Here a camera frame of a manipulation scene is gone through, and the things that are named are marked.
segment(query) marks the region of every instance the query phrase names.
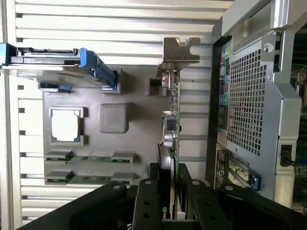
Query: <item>screw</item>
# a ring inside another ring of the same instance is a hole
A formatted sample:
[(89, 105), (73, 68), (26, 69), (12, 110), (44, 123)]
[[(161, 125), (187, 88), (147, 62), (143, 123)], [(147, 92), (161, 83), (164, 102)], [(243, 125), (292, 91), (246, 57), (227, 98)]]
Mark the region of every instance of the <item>screw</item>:
[(199, 181), (192, 181), (192, 184), (193, 185), (200, 185), (200, 182)]
[(232, 191), (234, 188), (233, 188), (233, 186), (226, 185), (225, 189), (228, 190), (228, 191)]

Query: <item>horizontal slats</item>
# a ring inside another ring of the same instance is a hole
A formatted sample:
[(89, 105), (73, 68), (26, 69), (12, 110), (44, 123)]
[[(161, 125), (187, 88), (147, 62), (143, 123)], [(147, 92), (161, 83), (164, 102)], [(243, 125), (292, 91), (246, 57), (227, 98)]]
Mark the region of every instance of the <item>horizontal slats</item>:
[(25, 108), (26, 113), (37, 113), (43, 111), (43, 102), (41, 100), (19, 100), (19, 108)]
[(33, 221), (33, 220), (32, 219), (31, 220), (30, 219), (24, 219), (23, 225), (26, 225), (26, 224), (30, 223), (31, 221)]
[(178, 19), (202, 19), (218, 20), (222, 12), (213, 11), (174, 11), (153, 10), (153, 9), (125, 9), (107, 7), (83, 6), (46, 6), (46, 5), (25, 5), (17, 4), (17, 13), (42, 14), (42, 15), (71, 15), (71, 16), (95, 16), (95, 17), (132, 17), (132, 18), (178, 18)]
[(213, 25), (186, 23), (144, 23), (137, 20), (69, 16), (24, 15), (16, 18), (17, 28), (86, 31), (210, 33)]
[(181, 140), (180, 157), (206, 157), (206, 140)]
[(43, 152), (25, 152), (26, 157), (44, 157)]
[(72, 5), (72, 6), (100, 6), (100, 7), (118, 7), (118, 8), (153, 8), (153, 9), (211, 9), (215, 10), (226, 10), (231, 6), (232, 2), (229, 1), (215, 1), (215, 0), (112, 0), (112, 1), (101, 1), (101, 0), (16, 0), (16, 3), (28, 3), (28, 4), (46, 4), (46, 5)]
[(181, 103), (208, 103), (209, 91), (181, 91), (180, 102)]
[(42, 136), (20, 136), (20, 152), (44, 152)]
[(181, 80), (210, 80), (210, 69), (204, 68), (184, 68), (180, 71)]
[(25, 131), (26, 135), (43, 135), (43, 115), (42, 112), (19, 114), (19, 130)]
[(206, 160), (206, 157), (179, 157), (179, 161), (182, 162), (205, 162)]
[(210, 90), (210, 83), (203, 80), (182, 80), (180, 82), (181, 90), (196, 90), (208, 91)]
[(207, 135), (180, 135), (180, 140), (207, 140)]
[(181, 113), (208, 113), (209, 104), (181, 104), (180, 105)]
[(208, 113), (192, 113), (192, 112), (180, 112), (180, 118), (208, 118)]
[(22, 216), (23, 217), (41, 217), (48, 212), (55, 210), (55, 208), (37, 208), (37, 207), (23, 207), (22, 208)]
[[(161, 57), (123, 57), (123, 56), (99, 56), (108, 65), (158, 65), (161, 63)], [(202, 57), (197, 64), (190, 65), (191, 67), (211, 66), (211, 59), (209, 57)]]
[(182, 162), (185, 163), (192, 179), (204, 178), (206, 174), (206, 162)]
[(207, 135), (208, 132), (207, 118), (181, 118), (180, 125), (181, 135)]
[(49, 197), (80, 197), (94, 188), (81, 186), (22, 186), (21, 194), (23, 196), (49, 196)]
[(52, 207), (58, 208), (67, 203), (70, 200), (37, 200), (37, 199), (24, 199), (21, 201), (23, 207)]
[[(100, 31), (64, 31), (16, 29), (16, 36), (22, 38), (54, 39), (54, 40), (84, 40), (84, 41), (123, 41), (123, 42), (161, 42), (165, 37), (178, 37), (185, 42), (186, 34), (154, 34), (154, 33), (121, 33)], [(212, 36), (207, 34), (194, 34), (201, 39), (202, 44), (210, 44)]]
[(42, 99), (42, 92), (37, 90), (37, 82), (26, 78), (18, 78), (17, 83), (22, 86), (22, 89), (18, 90), (18, 98), (24, 99)]
[[(43, 187), (53, 187), (54, 185), (45, 185), (45, 180), (43, 178), (22, 178), (21, 185), (26, 186), (43, 186)], [(75, 187), (75, 184), (67, 184), (64, 187)], [(101, 185), (98, 184), (79, 184), (78, 187), (84, 188), (98, 188)]]
[(20, 158), (20, 173), (22, 174), (44, 174), (44, 158), (21, 157)]
[[(17, 46), (34, 46), (38, 49), (73, 49), (85, 47), (97, 54), (118, 54), (135, 56), (158, 56), (163, 55), (162, 43), (133, 43), (133, 42), (107, 42), (107, 41), (81, 41), (81, 40), (48, 40), (48, 39), (24, 39)], [(203, 57), (211, 56), (211, 46), (201, 45), (191, 49), (191, 53)]]

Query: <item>cable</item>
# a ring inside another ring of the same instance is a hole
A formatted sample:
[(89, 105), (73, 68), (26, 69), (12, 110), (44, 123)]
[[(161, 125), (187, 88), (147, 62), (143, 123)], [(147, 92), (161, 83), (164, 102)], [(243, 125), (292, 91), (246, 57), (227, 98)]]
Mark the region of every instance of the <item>cable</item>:
[(302, 67), (302, 69), (300, 70), (300, 73), (301, 73), (306, 67), (307, 67), (307, 64), (304, 65), (304, 66)]
[(164, 124), (164, 121), (163, 121), (163, 122), (162, 122), (162, 140), (161, 140), (161, 142), (160, 142), (160, 145), (162, 145), (163, 142), (164, 142), (164, 126), (165, 126), (165, 124)]

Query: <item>metal bracket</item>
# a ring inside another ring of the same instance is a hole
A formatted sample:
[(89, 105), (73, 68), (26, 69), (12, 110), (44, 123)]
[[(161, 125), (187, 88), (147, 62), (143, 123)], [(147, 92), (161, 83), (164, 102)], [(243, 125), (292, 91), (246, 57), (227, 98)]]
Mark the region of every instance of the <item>metal bracket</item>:
[(199, 63), (200, 56), (191, 54), (190, 48), (200, 44), (201, 39), (199, 37), (186, 38), (185, 46), (180, 45), (179, 38), (165, 37), (163, 41), (163, 62), (158, 68), (162, 71), (181, 71), (190, 64)]

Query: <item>metal mesh panel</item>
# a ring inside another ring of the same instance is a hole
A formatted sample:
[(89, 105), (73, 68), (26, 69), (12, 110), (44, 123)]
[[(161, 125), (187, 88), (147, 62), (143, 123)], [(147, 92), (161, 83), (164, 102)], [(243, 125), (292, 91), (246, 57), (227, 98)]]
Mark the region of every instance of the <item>metal mesh panel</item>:
[(260, 50), (231, 63), (227, 139), (260, 155), (266, 65)]

